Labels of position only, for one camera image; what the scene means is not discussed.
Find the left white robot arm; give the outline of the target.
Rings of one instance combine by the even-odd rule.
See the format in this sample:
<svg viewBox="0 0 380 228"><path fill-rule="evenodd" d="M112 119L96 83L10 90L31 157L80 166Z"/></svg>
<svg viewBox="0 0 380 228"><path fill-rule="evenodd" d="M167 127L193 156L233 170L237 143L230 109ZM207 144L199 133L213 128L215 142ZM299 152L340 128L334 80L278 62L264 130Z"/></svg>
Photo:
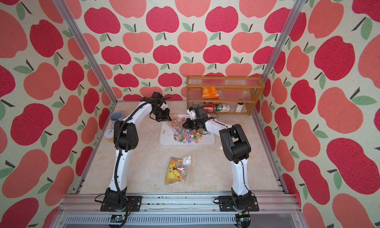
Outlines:
<svg viewBox="0 0 380 228"><path fill-rule="evenodd" d="M137 127L147 115L154 115L153 120L156 122L171 121L170 109L166 104L167 99L155 91L152 96L143 97L128 117L114 123L113 142L116 148L116 161L112 180L101 202L102 212L128 213L132 209L126 196L127 173L132 150L139 143Z"/></svg>

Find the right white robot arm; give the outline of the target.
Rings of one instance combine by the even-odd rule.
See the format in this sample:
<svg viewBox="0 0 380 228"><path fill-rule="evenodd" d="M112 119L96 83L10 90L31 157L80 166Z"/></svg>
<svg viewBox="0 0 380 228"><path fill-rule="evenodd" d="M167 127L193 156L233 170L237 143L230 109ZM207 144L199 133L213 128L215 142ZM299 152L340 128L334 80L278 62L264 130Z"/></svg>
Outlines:
<svg viewBox="0 0 380 228"><path fill-rule="evenodd" d="M220 137L225 157L230 161L233 175L232 203L236 210L247 211L253 201L248 185L247 164L251 146L240 124L229 125L209 116L203 107L190 107L183 127L204 130Z"/></svg>

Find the poured candies pile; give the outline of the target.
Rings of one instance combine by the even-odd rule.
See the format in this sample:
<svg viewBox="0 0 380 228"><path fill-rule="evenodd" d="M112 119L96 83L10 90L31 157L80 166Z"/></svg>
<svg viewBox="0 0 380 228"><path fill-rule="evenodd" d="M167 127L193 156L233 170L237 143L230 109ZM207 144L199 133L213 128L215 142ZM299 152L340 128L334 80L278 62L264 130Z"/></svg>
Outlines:
<svg viewBox="0 0 380 228"><path fill-rule="evenodd" d="M215 142L214 136L205 130L176 130L173 132L174 141L182 144L201 145L213 144Z"/></svg>

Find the white plastic tray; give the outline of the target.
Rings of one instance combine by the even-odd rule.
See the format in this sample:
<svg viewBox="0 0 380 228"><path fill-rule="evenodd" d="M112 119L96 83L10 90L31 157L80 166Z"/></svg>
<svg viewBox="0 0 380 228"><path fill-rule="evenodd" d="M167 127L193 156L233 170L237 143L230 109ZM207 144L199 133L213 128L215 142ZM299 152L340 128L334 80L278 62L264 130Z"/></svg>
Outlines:
<svg viewBox="0 0 380 228"><path fill-rule="evenodd" d="M159 143L162 146L207 146L215 143L215 135L204 130L183 127L189 115L176 114L172 121L162 122Z"/></svg>

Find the red soda can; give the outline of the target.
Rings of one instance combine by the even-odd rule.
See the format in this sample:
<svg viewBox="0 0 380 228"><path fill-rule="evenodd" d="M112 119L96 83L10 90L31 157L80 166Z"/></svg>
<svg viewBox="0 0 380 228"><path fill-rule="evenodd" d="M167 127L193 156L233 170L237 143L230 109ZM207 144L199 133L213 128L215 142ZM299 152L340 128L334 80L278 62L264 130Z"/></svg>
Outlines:
<svg viewBox="0 0 380 228"><path fill-rule="evenodd" d="M206 113L213 113L215 112L216 106L214 104L204 104L203 108Z"/></svg>

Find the green white drink can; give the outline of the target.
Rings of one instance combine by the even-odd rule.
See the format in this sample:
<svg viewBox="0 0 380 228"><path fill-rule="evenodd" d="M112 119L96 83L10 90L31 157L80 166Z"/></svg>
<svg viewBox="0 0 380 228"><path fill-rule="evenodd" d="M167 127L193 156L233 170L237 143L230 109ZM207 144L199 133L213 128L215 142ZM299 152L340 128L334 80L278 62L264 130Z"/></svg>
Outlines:
<svg viewBox="0 0 380 228"><path fill-rule="evenodd" d="M230 112L230 105L225 103L215 104L215 112Z"/></svg>

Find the orange snack packet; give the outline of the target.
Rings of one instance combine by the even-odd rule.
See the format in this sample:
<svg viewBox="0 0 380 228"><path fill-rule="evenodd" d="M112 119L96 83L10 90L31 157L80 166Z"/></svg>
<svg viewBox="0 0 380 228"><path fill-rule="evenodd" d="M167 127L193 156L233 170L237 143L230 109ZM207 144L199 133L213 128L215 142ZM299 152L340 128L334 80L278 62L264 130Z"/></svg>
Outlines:
<svg viewBox="0 0 380 228"><path fill-rule="evenodd" d="M220 94L218 93L215 87L203 87L202 88L202 99L214 99L219 98Z"/></svg>

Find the wooden shelf rack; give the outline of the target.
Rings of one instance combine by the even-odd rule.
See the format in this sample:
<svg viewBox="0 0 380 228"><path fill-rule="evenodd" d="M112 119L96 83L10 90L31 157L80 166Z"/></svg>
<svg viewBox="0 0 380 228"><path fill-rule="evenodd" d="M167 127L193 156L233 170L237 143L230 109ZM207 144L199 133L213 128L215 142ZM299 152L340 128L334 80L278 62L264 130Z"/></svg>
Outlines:
<svg viewBox="0 0 380 228"><path fill-rule="evenodd" d="M219 93L218 98L202 99L202 89L204 87L214 87ZM196 107L203 102L221 102L230 106L237 106L243 103L245 112L236 113L232 109L226 115L247 115L250 116L265 88L265 83L261 77L243 76L187 76L186 93L187 107Z"/></svg>

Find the blue grey mug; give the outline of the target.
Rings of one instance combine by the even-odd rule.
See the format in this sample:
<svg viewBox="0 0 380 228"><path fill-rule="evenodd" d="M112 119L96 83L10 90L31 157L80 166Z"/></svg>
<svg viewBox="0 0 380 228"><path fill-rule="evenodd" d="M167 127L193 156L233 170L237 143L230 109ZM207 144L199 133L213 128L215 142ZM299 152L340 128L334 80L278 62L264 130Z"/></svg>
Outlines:
<svg viewBox="0 0 380 228"><path fill-rule="evenodd" d="M114 124L116 121L123 119L123 113L121 111L114 111L110 114L110 121Z"/></svg>

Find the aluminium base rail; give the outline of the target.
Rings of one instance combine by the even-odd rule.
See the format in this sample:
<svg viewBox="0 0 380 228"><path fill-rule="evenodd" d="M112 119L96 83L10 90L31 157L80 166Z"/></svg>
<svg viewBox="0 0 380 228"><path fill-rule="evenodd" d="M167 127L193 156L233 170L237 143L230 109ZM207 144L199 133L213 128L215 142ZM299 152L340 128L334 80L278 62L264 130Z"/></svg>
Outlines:
<svg viewBox="0 0 380 228"><path fill-rule="evenodd" d="M68 195L56 209L50 228L305 228L294 195L255 191L249 211L238 212L219 200L227 192L130 193L131 210L103 211L95 194Z"/></svg>

